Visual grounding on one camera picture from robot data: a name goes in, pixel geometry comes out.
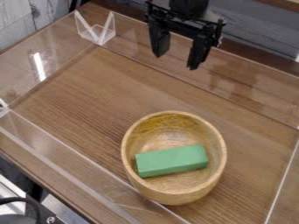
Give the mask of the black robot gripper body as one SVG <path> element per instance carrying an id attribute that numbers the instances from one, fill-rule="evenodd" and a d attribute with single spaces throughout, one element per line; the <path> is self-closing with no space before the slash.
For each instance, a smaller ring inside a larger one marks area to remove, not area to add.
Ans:
<path id="1" fill-rule="evenodd" d="M 193 39 L 198 34 L 217 46 L 224 18 L 209 10 L 209 0 L 145 0 L 145 22 L 161 21 L 169 32 Z"/>

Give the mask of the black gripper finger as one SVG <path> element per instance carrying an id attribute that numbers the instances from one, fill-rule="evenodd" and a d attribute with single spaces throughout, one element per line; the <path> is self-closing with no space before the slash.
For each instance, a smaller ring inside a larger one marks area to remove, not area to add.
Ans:
<path id="1" fill-rule="evenodd" d="M 169 50 L 170 33 L 164 23 L 152 19 L 148 22 L 148 30 L 153 55 L 161 57 Z"/>
<path id="2" fill-rule="evenodd" d="M 194 70 L 200 63 L 205 61 L 210 50 L 210 39 L 204 35 L 197 35 L 193 38 L 190 52 L 186 61 L 186 67 Z"/>

